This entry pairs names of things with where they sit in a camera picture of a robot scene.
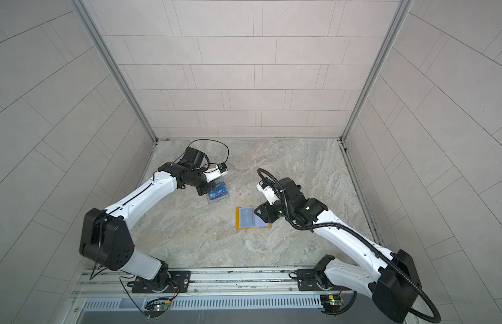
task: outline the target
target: mounting plate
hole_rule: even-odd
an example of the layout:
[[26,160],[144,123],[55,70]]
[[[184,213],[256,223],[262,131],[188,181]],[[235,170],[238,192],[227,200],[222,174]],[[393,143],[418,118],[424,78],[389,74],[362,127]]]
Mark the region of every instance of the mounting plate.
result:
[[[191,275],[190,271],[169,271],[169,273],[170,279],[179,285],[179,292],[188,291]],[[141,286],[132,287],[132,293],[174,293],[174,287],[172,286],[173,283],[170,283],[163,291],[160,292],[154,292],[148,288],[145,289],[144,282],[137,282],[137,284],[141,284]]]
[[296,272],[304,277],[303,280],[298,280],[299,291],[336,291],[341,289],[343,289],[343,291],[350,290],[349,288],[346,288],[344,286],[332,286],[332,288],[330,289],[319,288],[316,277],[314,276],[314,269],[297,269]]

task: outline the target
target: cable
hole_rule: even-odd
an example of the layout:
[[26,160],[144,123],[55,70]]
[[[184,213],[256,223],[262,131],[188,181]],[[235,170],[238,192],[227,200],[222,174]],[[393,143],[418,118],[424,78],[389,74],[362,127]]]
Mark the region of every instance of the cable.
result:
[[312,224],[312,225],[306,225],[306,226],[299,226],[299,225],[295,224],[294,221],[291,219],[290,214],[289,214],[289,206],[287,204],[287,195],[285,193],[285,188],[267,170],[259,168],[257,170],[257,173],[258,173],[258,175],[262,179],[264,179],[262,173],[266,174],[271,179],[271,181],[273,181],[273,183],[278,186],[279,192],[281,193],[281,198],[282,198],[282,201],[283,201],[284,212],[285,212],[285,219],[289,222],[289,224],[291,224],[291,226],[294,229],[297,229],[297,230],[300,230],[300,231],[306,231],[306,230],[313,230],[313,229],[318,229],[318,228],[322,228],[322,227],[337,227],[338,229],[345,230],[346,232],[348,232],[349,234],[351,234],[353,237],[357,238],[368,249],[370,249],[371,252],[373,252],[377,258],[380,258],[381,260],[383,260],[387,264],[386,268],[391,268],[391,269],[395,270],[399,275],[401,275],[404,278],[404,280],[406,280],[410,284],[410,286],[417,292],[417,294],[420,297],[422,297],[423,301],[426,302],[426,304],[429,306],[429,309],[433,313],[433,317],[431,317],[429,315],[426,315],[426,314],[423,314],[423,313],[421,313],[421,312],[419,312],[419,311],[417,311],[416,309],[413,309],[413,308],[410,309],[410,313],[411,314],[413,314],[413,315],[415,315],[415,316],[417,316],[417,317],[419,317],[421,319],[424,319],[424,320],[426,320],[428,322],[431,322],[431,323],[439,323],[441,321],[441,316],[440,316],[440,313],[438,312],[438,309],[436,309],[436,306],[433,304],[433,302],[431,301],[431,299],[426,295],[426,293],[423,292],[423,290],[420,287],[418,287],[418,285],[413,280],[411,280],[410,276],[408,276],[398,266],[396,266],[395,264],[393,264],[392,260],[389,260],[384,254],[382,254],[382,252],[380,252],[379,250],[377,250],[377,248],[375,248],[370,242],[368,242],[361,234],[357,233],[356,231],[352,230],[351,228],[349,228],[349,227],[347,227],[347,226],[345,226],[343,224],[334,223],[334,222],[325,222],[325,223]]
[[190,145],[192,145],[193,143],[195,143],[198,140],[210,140],[210,141],[215,141],[217,143],[221,143],[223,146],[225,146],[226,150],[228,150],[228,156],[225,158],[224,163],[226,163],[228,161],[228,158],[229,158],[229,147],[226,144],[222,143],[221,141],[218,141],[218,140],[215,140],[215,139],[196,139],[196,140],[191,141],[191,143],[188,144],[188,146],[186,146],[186,148],[189,148]]
[[123,286],[123,290],[126,292],[126,294],[129,296],[130,300],[134,303],[134,305],[136,305],[137,309],[141,312],[141,314],[143,314],[145,317],[148,317],[142,310],[141,308],[139,308],[139,306],[136,304],[136,302],[132,299],[132,297],[130,296],[129,294],[129,291],[125,288],[125,285],[123,284],[123,282],[121,282],[121,278],[125,278],[125,279],[132,279],[132,278],[135,278],[136,275],[132,275],[131,277],[123,277],[123,276],[120,276],[119,277],[119,280],[120,280],[120,284]]
[[357,297],[357,291],[354,291],[353,292],[353,295],[350,299],[350,302],[345,306],[345,307],[342,307],[335,313],[325,313],[326,315],[339,315],[339,314],[343,314],[344,312],[346,312],[347,310],[349,310],[351,308],[351,306],[353,305],[353,303],[355,302],[355,298]]
[[94,260],[94,267],[92,268],[91,276],[89,277],[89,281],[91,281],[96,275],[94,275],[94,269],[96,269],[96,265],[98,264],[98,256],[99,256],[99,249],[102,246],[102,230],[103,230],[103,215],[101,215],[102,219],[99,221],[99,236],[98,236],[98,251],[96,252],[96,259]]
[[94,279],[94,277],[98,276],[98,275],[99,275],[100,273],[102,273],[102,272],[103,272],[103,270],[105,270],[105,269],[107,269],[107,268],[105,267],[105,268],[101,269],[100,271],[96,272],[96,274],[95,274],[94,276],[92,276],[92,278],[89,278],[89,280]]

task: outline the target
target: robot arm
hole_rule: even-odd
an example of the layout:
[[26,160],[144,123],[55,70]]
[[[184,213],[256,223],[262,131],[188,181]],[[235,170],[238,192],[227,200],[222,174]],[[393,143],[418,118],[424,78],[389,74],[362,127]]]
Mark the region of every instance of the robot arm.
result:
[[214,189],[212,180],[225,175],[225,163],[201,167],[205,154],[188,147],[179,163],[166,162],[148,181],[117,203],[85,215],[80,254],[113,271],[122,270],[140,277],[154,291],[168,283],[168,265],[139,251],[129,230],[145,212],[164,196],[185,185],[196,187],[200,196]]
[[[320,288],[345,286],[355,290],[370,297],[386,316],[398,323],[404,321],[408,312],[430,322],[440,322],[440,313],[423,292],[409,254],[403,250],[394,253],[357,233],[325,204],[315,198],[306,199],[301,186],[290,178],[278,181],[263,169],[258,169],[258,174],[262,180],[257,189],[267,202],[254,210],[257,216],[265,222],[285,217],[293,228],[310,230],[328,239],[359,265],[325,256],[314,268]],[[411,308],[419,295],[433,312],[432,317]]]

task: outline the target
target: marble floor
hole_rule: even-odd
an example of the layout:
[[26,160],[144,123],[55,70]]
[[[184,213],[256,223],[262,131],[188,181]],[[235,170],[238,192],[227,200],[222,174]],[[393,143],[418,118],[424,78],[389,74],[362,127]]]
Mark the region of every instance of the marble floor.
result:
[[[205,196],[186,187],[153,206],[132,228],[138,249],[165,260],[171,268],[206,266],[314,265],[325,254],[353,263],[326,239],[297,231],[284,219],[271,228],[236,230],[235,209],[256,207],[265,197],[256,190],[258,167],[276,178],[301,185],[306,198],[317,198],[366,237],[371,231],[335,139],[221,139],[230,149],[224,177],[229,198],[209,205]],[[182,154],[190,141],[158,143],[145,178]],[[211,162],[223,162],[224,146],[192,144]]]

